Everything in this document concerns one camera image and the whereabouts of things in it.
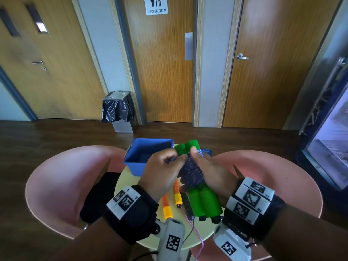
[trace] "door push plate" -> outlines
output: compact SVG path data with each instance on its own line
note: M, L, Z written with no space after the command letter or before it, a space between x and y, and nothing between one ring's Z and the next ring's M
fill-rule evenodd
M185 33L185 60L191 61L194 59L194 34Z

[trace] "yellow table top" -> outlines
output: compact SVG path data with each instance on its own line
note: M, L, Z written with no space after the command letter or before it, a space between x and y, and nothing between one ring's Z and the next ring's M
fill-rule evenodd
M126 166L125 169L122 171L120 178L117 181L115 187L115 195L119 193L119 191L122 190L125 186L132 186L138 184L139 179L140 177L133 176L129 167ZM185 225L184 238L186 238L189 235L192 226L187 221L185 215L182 213L182 210L176 207L173 190L168 192L168 197L173 212L173 218L180 220ZM160 219L162 222L165 221L163 216L163 207L161 200L159 201L157 218ZM206 240L213 234L216 224L213 224L209 218L207 218L204 222L200 222L196 217L194 220L194 226L199 231L199 234L202 237L202 239ZM148 238L138 241L138 243L149 249L157 250L159 238L155 237L154 235L150 235ZM183 243L181 250L194 247L198 244L200 244L200 239L198 238L197 234L193 231L191 235L187 238L187 240Z

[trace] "door lever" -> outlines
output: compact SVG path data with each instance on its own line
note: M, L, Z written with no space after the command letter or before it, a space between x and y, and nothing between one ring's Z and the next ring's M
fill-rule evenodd
M43 61L32 62L31 64L43 64Z
M236 56L236 58L237 58L237 60L249 59L249 58L245 57L242 53L238 54L238 55Z

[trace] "wrist strap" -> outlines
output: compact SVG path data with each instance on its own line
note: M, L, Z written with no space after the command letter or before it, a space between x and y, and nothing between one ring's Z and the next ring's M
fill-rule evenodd
M158 206L140 186L127 186L108 202L103 217L120 237L133 245L154 233Z
M243 240L262 241L271 229L285 202L274 190L246 177L230 197L222 222Z

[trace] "orange jump rope handle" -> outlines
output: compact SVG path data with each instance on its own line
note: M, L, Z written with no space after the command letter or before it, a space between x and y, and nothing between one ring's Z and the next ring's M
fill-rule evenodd
M182 205L182 198L181 198L181 194L180 194L178 179L176 179L174 186L173 186L173 189L174 189L175 205L176 205L176 207L180 208Z
M164 219L173 218L172 208L169 205L168 193L162 197Z

